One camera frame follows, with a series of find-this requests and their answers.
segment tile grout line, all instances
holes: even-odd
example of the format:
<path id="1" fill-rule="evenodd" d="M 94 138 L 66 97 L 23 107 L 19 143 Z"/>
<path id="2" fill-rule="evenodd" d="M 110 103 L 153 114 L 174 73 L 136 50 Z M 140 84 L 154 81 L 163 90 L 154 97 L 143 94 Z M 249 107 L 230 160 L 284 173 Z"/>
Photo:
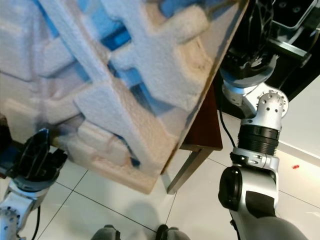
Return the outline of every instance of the tile grout line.
<path id="1" fill-rule="evenodd" d="M 62 208 L 62 206 L 65 204 L 65 202 L 68 200 L 68 198 L 70 197 L 70 195 L 72 194 L 73 191 L 71 191 L 69 193 L 69 195 L 66 197 L 66 199 L 63 201 L 63 203 L 61 204 L 61 206 L 59 207 L 59 209 L 56 211 L 56 213 L 53 215 L 53 217 L 51 218 L 51 220 L 48 222 L 48 224 L 45 226 L 45 228 L 43 229 L 43 231 L 41 232 L 40 236 L 37 238 L 37 240 L 39 240 L 42 236 L 42 234 L 46 231 L 47 227 L 50 225 L 50 223 L 52 222 L 52 220 L 55 218 L 55 216 L 58 214 L 59 210 Z"/>
<path id="2" fill-rule="evenodd" d="M 65 187 L 66 189 L 69 189 L 69 190 L 73 191 L 73 190 L 72 190 L 72 188 L 67 187 L 66 185 L 63 185 L 63 184 L 62 184 L 62 183 L 60 183 L 60 182 L 57 182 L 57 181 L 56 181 L 55 183 L 57 183 L 57 184 L 59 184 L 59 185 L 61 185 L 61 186 Z"/>
<path id="3" fill-rule="evenodd" d="M 213 162 L 215 162 L 215 163 L 217 163 L 217 164 L 220 164 L 221 166 L 224 166 L 224 167 L 228 168 L 228 166 L 223 165 L 222 163 L 220 163 L 220 162 L 218 162 L 218 161 L 215 161 L 215 160 L 213 160 L 213 159 L 211 159 L 211 158 L 209 158 L 209 157 L 207 157 L 207 159 L 210 159 L 211 161 L 213 161 Z"/>
<path id="4" fill-rule="evenodd" d="M 105 208 L 113 211 L 114 213 L 119 214 L 119 215 L 121 215 L 122 217 L 125 217 L 126 219 L 129 219 L 129 220 L 131 220 L 132 222 L 134 222 L 134 223 L 136 223 L 136 224 L 139 224 L 140 226 L 142 226 L 142 227 L 144 227 L 144 228 L 146 228 L 146 229 L 149 229 L 150 231 L 156 233 L 155 230 L 153 230 L 153 229 L 151 229 L 151 228 L 149 228 L 149 227 L 147 227 L 147 226 L 145 226 L 145 225 L 143 225 L 143 224 L 141 224 L 141 223 L 139 223 L 139 222 L 131 219 L 130 217 L 127 217 L 127 216 L 121 214 L 120 212 L 117 212 L 117 211 L 113 210 L 113 209 L 110 208 L 110 207 L 107 207 L 106 205 L 103 205 L 102 203 L 100 203 L 100 202 L 98 202 L 98 201 L 96 201 L 96 200 L 91 199 L 90 197 L 88 197 L 88 196 L 86 196 L 86 195 L 83 195 L 83 194 L 80 193 L 80 192 L 77 192 L 77 191 L 75 191 L 75 190 L 74 190 L 73 192 L 75 192 L 76 194 L 79 194 L 80 196 L 83 196 L 83 197 L 85 197 L 86 199 L 89 199 L 89 200 L 93 201 L 94 203 L 99 204 L 100 206 L 103 206 L 103 207 L 105 207 Z"/>
<path id="5" fill-rule="evenodd" d="M 287 194 L 287 195 L 289 195 L 290 197 L 293 197 L 293 198 L 295 198 L 295 199 L 297 199 L 297 200 L 300 200 L 301 202 L 304 202 L 305 204 L 309 204 L 309 205 L 311 205 L 311 206 L 313 206 L 313 207 L 315 207 L 315 208 L 317 208 L 317 209 L 320 209 L 319 206 L 313 205 L 312 203 L 307 202 L 307 201 L 305 201 L 305 200 L 302 200 L 302 199 L 300 199 L 300 198 L 298 198 L 298 197 L 296 197 L 296 196 L 293 196 L 293 195 L 291 195 L 291 194 L 289 194 L 289 193 L 287 193 L 287 192 L 285 192 L 285 191 L 279 190 L 279 192 L 281 192 L 281 193 L 283 193 L 283 194 Z"/>
<path id="6" fill-rule="evenodd" d="M 75 185 L 75 187 L 73 189 L 75 189 L 78 184 L 80 183 L 80 181 L 84 178 L 84 176 L 87 174 L 88 170 L 83 174 L 83 176 L 80 178 L 80 180 L 78 181 L 78 183 Z M 41 238 L 41 236 L 43 235 L 43 233 L 46 231 L 46 229 L 48 228 L 48 226 L 50 225 L 50 223 L 53 221 L 53 219 L 56 217 L 56 215 L 58 214 L 58 212 L 60 211 L 60 209 L 62 208 L 62 206 L 65 204 L 65 202 L 68 200 L 68 198 L 70 197 L 70 195 L 74 192 L 74 190 L 72 190 L 69 187 L 64 186 L 65 188 L 71 190 L 71 192 L 69 193 L 69 195 L 65 198 L 65 200 L 63 201 L 63 203 L 61 204 L 61 206 L 59 207 L 59 209 L 55 212 L 55 214 L 53 215 L 53 217 L 51 218 L 51 220 L 48 222 L 48 224 L 45 226 L 45 228 L 43 229 L 43 231 L 41 232 L 41 234 L 39 235 L 39 237 L 37 237 L 37 240 L 39 240 Z"/>
<path id="7" fill-rule="evenodd" d="M 169 219 L 169 216 L 170 216 L 172 207 L 174 206 L 174 203 L 175 203 L 177 194 L 178 194 L 178 191 L 177 191 L 177 192 L 175 193 L 175 195 L 174 195 L 174 198 L 173 198 L 173 201 L 172 201 L 172 204 L 171 204 L 171 207 L 170 207 L 170 211 L 169 211 L 168 217 L 166 218 L 166 221 L 165 221 L 165 225 L 167 225 L 167 222 L 168 222 L 168 219 Z"/>
<path id="8" fill-rule="evenodd" d="M 85 171 L 85 173 L 83 174 L 83 176 L 80 178 L 80 180 L 78 181 L 78 183 L 74 186 L 74 188 L 72 189 L 72 191 L 74 191 L 76 189 L 76 187 L 79 185 L 79 183 L 81 182 L 81 180 L 85 177 L 85 175 L 87 174 L 88 170 Z"/>

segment floor tile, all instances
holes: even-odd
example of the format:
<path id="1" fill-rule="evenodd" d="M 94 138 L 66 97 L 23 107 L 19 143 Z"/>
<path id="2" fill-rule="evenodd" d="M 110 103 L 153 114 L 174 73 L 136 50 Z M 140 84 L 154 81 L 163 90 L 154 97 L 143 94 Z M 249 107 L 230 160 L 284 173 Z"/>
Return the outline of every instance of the floor tile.
<path id="1" fill-rule="evenodd" d="M 0 199 L 2 200 L 9 184 L 10 179 L 1 179 L 0 180 Z M 54 217 L 60 206 L 67 199 L 68 195 L 71 193 L 71 190 L 55 183 L 53 184 L 49 192 L 47 193 L 44 201 L 41 204 L 41 214 L 40 214 L 40 225 L 37 237 L 43 232 L 45 227 L 48 225 L 50 220 Z M 20 232 L 21 237 L 26 237 L 26 239 L 31 239 L 37 222 L 37 210 L 34 210 L 29 215 L 26 225 L 23 231 Z"/>
<path id="2" fill-rule="evenodd" d="M 229 211 L 218 200 L 225 167 L 207 159 L 176 194 L 167 225 L 190 239 L 237 240 Z"/>
<path id="3" fill-rule="evenodd" d="M 223 121 L 229 133 L 231 134 L 233 141 L 237 144 L 241 121 L 238 118 L 225 113 L 223 113 Z M 208 158 L 224 166 L 229 167 L 232 165 L 232 162 L 230 159 L 230 153 L 233 151 L 233 146 L 231 144 L 231 141 L 228 135 L 226 134 L 226 131 L 222 127 L 220 119 L 219 119 L 219 126 L 220 126 L 223 149 L 221 151 L 213 151 Z"/>
<path id="4" fill-rule="evenodd" d="M 320 208 L 280 192 L 276 212 L 278 217 L 286 219 L 300 229 L 308 240 L 320 239 Z"/>
<path id="5" fill-rule="evenodd" d="M 89 240 L 112 224 L 122 240 L 153 240 L 155 233 L 138 223 L 73 192 L 39 240 Z"/>
<path id="6" fill-rule="evenodd" d="M 56 147 L 51 146 L 50 152 L 53 153 L 56 149 Z M 84 167 L 67 159 L 56 181 L 67 188 L 74 189 L 86 171 L 87 169 Z"/>
<path id="7" fill-rule="evenodd" d="M 280 159 L 279 189 L 320 208 L 320 167 L 282 151 L 276 155 Z"/>
<path id="8" fill-rule="evenodd" d="M 91 171 L 75 191 L 153 230 L 166 222 L 175 197 L 167 195 L 161 178 L 146 195 Z"/>

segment silver robot arm segment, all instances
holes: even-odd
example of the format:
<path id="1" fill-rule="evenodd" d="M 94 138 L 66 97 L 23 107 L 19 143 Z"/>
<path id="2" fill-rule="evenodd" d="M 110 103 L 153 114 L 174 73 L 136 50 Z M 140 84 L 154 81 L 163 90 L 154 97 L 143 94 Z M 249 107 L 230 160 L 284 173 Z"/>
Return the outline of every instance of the silver robot arm segment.
<path id="1" fill-rule="evenodd" d="M 49 188 L 27 192 L 11 181 L 0 204 L 0 240 L 20 240 L 19 232 L 24 229 L 30 213 L 37 209 Z"/>
<path id="2" fill-rule="evenodd" d="M 278 166 L 274 156 L 288 111 L 288 99 L 278 89 L 260 83 L 247 88 L 223 85 L 226 98 L 240 107 L 238 146 L 230 154 L 220 180 L 219 200 L 232 216 L 240 240 L 307 240 L 291 223 L 277 218 Z"/>

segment table leg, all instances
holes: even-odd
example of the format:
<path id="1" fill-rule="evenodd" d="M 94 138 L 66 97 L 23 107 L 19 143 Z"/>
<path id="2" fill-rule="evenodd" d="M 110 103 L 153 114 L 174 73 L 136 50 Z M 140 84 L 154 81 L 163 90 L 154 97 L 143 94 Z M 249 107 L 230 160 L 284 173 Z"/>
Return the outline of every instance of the table leg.
<path id="1" fill-rule="evenodd" d="M 190 178 L 197 168 L 207 159 L 212 153 L 211 148 L 201 148 L 199 151 L 193 151 L 187 158 L 177 175 L 167 188 L 168 194 L 175 192 Z"/>

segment black cable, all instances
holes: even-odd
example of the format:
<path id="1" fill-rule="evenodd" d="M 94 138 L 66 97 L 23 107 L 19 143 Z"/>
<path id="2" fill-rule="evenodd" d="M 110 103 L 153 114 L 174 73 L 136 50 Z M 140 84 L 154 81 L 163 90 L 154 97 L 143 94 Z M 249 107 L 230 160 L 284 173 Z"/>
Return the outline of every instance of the black cable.
<path id="1" fill-rule="evenodd" d="M 36 236 L 37 236 L 37 233 L 38 233 L 38 229 L 39 229 L 39 225 L 40 225 L 40 212 L 41 212 L 41 209 L 40 209 L 40 206 L 39 206 L 38 207 L 38 213 L 37 213 L 37 216 L 36 216 L 36 226 L 35 226 L 34 234 L 33 234 L 33 237 L 32 237 L 31 240 L 35 240 Z"/>
<path id="2" fill-rule="evenodd" d="M 219 107 L 219 116 L 220 116 L 220 121 L 221 121 L 221 124 L 222 124 L 222 127 L 224 129 L 224 131 L 226 132 L 226 134 L 228 135 L 231 143 L 232 143 L 232 146 L 235 148 L 236 145 L 235 145 L 235 142 L 234 140 L 232 139 L 232 136 L 231 134 L 229 133 L 226 125 L 225 125 L 225 122 L 224 122 L 224 118 L 222 117 L 222 105 L 223 105 L 223 99 L 224 99 L 224 95 L 221 93 L 221 101 L 220 101 L 220 107 Z"/>

